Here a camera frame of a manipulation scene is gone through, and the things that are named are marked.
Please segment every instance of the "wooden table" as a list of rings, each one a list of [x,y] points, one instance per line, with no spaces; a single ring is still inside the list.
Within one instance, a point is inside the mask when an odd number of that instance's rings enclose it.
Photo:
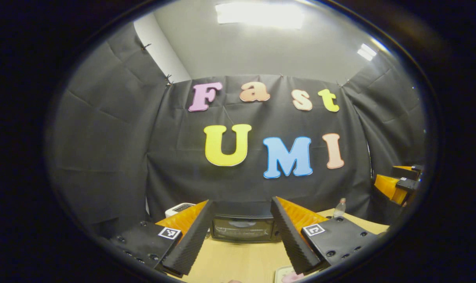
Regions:
[[[334,208],[319,212],[332,215]],[[384,232],[388,226],[369,222],[345,213],[346,219],[371,233]],[[216,241],[212,237],[203,242],[188,276],[187,283],[273,283],[278,268],[291,265],[282,242],[233,244]]]

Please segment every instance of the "black microwave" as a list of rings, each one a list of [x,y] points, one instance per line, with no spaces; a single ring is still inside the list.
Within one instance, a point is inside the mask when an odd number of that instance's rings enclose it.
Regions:
[[[280,241],[280,231],[270,209],[269,201],[217,201],[211,236],[233,243]]]

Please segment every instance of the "plastic bottle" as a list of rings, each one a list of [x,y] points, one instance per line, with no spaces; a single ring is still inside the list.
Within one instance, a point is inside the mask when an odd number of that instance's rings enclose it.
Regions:
[[[333,218],[342,216],[344,214],[344,210],[346,209],[346,199],[343,197],[340,201],[339,204],[334,209],[334,215]]]

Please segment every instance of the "yellow letter u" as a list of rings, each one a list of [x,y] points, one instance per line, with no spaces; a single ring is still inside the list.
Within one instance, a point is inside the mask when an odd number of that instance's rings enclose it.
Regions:
[[[238,124],[231,128],[236,132],[236,150],[233,154],[222,153],[222,134],[226,126],[212,125],[203,130],[207,135],[205,156],[210,163],[218,166],[234,166],[242,163],[247,157],[247,135],[252,130],[251,125]]]

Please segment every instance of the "blue letter m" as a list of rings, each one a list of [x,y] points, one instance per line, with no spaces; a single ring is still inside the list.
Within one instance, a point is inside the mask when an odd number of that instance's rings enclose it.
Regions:
[[[289,176],[296,163],[294,169],[294,176],[306,176],[313,173],[309,166],[309,144],[311,139],[306,136],[300,136],[294,140],[294,145],[290,152],[283,144],[280,138],[265,138],[263,143],[268,147],[268,170],[264,172],[264,177],[278,178],[280,172],[278,171],[277,163],[280,164],[283,174]]]

